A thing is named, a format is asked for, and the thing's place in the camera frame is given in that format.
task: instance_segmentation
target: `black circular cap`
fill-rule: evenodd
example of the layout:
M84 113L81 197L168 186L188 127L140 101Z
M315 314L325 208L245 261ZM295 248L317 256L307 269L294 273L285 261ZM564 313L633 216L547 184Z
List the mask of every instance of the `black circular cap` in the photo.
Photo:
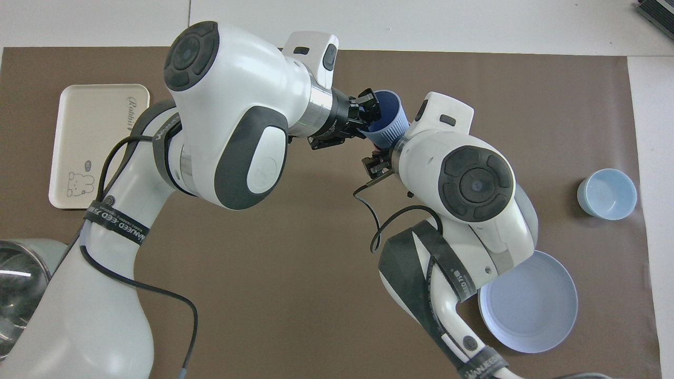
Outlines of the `black circular cap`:
M468 170L459 184L461 195L469 202L481 203L491 198L495 191L496 178L485 169Z
M177 69L186 69L199 54L199 40L190 36L183 38L173 51L173 65Z
M465 336L464 347L470 351L474 351L477 349L477 341L472 336Z

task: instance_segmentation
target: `bear drawing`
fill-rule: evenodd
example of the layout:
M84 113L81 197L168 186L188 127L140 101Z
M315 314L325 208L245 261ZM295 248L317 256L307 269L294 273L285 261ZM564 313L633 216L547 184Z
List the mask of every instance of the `bear drawing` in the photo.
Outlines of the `bear drawing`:
M71 172L68 174L68 197L88 194L94 191L94 177Z

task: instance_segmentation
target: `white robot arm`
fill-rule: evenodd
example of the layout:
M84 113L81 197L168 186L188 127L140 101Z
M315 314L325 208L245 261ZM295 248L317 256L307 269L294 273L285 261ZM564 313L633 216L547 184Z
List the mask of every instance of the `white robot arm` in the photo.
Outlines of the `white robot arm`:
M128 284L137 285L135 253L154 219L175 190L233 210L257 204L278 182L291 138L309 138L314 149L364 138L379 103L371 90L350 97L332 88L337 49L335 36L298 32L280 52L216 22L178 36L164 64L175 102L138 119L121 167L88 209L0 377L147 378L152 336ZM537 238L511 166L468 135L471 120L469 106L432 92L388 147L385 163L434 217L389 239L379 272L461 377L518 378L456 313L459 301L529 257Z

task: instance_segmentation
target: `brown mat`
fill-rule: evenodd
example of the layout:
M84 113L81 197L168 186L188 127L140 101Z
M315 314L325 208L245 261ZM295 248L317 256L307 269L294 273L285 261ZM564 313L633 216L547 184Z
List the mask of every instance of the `brown mat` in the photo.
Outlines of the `brown mat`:
M59 95L70 84L141 83L153 102L166 48L12 48L0 77L0 237L69 241L82 211L49 204ZM575 200L580 181L615 167L639 184L624 57L343 51L335 87L396 91L413 117L430 91L475 108L472 134L500 149L541 221L539 249L566 266L580 309L571 335L542 354L501 345L477 303L462 305L487 344L527 378L579 371L660 378L640 204L600 221ZM421 327L389 298L373 221L351 192L368 143L317 152L290 145L283 178L260 205L232 212L171 196L140 250L136 277L192 299L200 333L192 378L455 378ZM410 204L397 179L365 192L382 217ZM424 214L396 221L388 235ZM191 330L182 304L140 293L155 338L152 378L175 375Z

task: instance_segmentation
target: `light blue plate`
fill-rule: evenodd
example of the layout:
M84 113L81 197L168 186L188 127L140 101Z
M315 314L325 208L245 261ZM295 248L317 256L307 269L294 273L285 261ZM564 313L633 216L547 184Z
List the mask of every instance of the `light blue plate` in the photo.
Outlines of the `light blue plate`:
M505 346L522 353L552 349L569 335L578 294L569 272L540 251L479 292L482 319Z

